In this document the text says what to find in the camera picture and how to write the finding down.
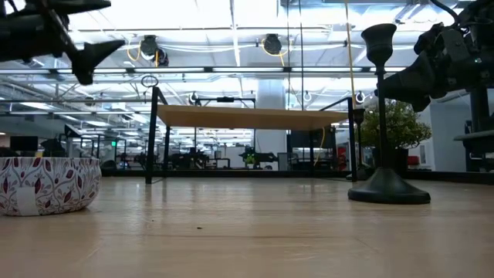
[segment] black candlestick holder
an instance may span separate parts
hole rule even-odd
[[[378,92],[386,73],[384,64],[393,54],[394,32],[396,25],[393,24],[374,25],[362,32],[362,38],[367,44],[367,58],[376,66]],[[389,167],[385,95],[379,93],[378,97],[381,165],[363,186],[350,189],[348,198],[384,204],[428,204],[431,202],[431,196],[427,192],[410,185]]]

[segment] wall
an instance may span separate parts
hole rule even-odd
[[[54,138],[63,133],[65,121],[48,119],[46,116],[34,117],[34,121],[24,117],[0,117],[0,132],[40,138]]]
[[[450,103],[430,106],[435,171],[466,171],[465,148],[456,136],[465,133],[465,122],[471,119],[470,107]]]

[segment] desk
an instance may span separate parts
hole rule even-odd
[[[158,105],[158,98],[164,105]],[[339,103],[347,103],[347,112],[326,111]],[[171,127],[204,127],[204,128],[252,128],[266,130],[295,130],[314,131],[342,120],[349,120],[350,145],[352,147],[352,158],[355,157],[354,138],[354,110],[352,99],[344,98],[324,107],[319,111],[300,110],[273,110],[273,109],[245,109],[231,107],[196,107],[168,105],[158,87],[153,88],[151,102],[151,124],[149,133],[148,149],[152,151],[154,136],[156,132],[156,118],[159,117],[167,125],[164,153],[167,154],[170,145]],[[310,160],[313,161],[313,140],[310,139]],[[167,155],[164,156],[164,165],[167,165]],[[352,171],[357,168],[355,159],[352,160]],[[153,171],[147,169],[146,183],[150,184]]]

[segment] yellow cable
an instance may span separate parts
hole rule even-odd
[[[129,57],[129,59],[133,60],[134,62],[138,61],[139,60],[139,57],[140,57],[140,44],[142,43],[142,41],[139,42],[139,49],[137,50],[137,58],[133,58],[131,55],[130,55],[130,49],[127,49],[127,56]]]
[[[319,161],[319,156],[321,155],[321,150],[323,149],[325,139],[326,139],[326,128],[323,127],[323,139],[321,141],[321,145],[319,146],[319,152],[317,153],[317,158],[316,161],[314,162],[314,166],[316,166],[317,162]]]
[[[348,40],[348,59],[350,61],[350,80],[352,84],[352,101],[355,103],[355,84],[354,84],[354,59],[352,58],[352,42],[350,39],[350,19],[348,18],[348,0],[345,0],[345,11],[347,13],[347,40]]]

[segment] green plant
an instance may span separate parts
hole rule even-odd
[[[429,139],[431,128],[418,122],[420,115],[410,104],[387,100],[386,123],[387,141],[392,149],[418,147],[420,142]],[[377,106],[366,109],[362,123],[362,145],[379,147],[379,110]]]

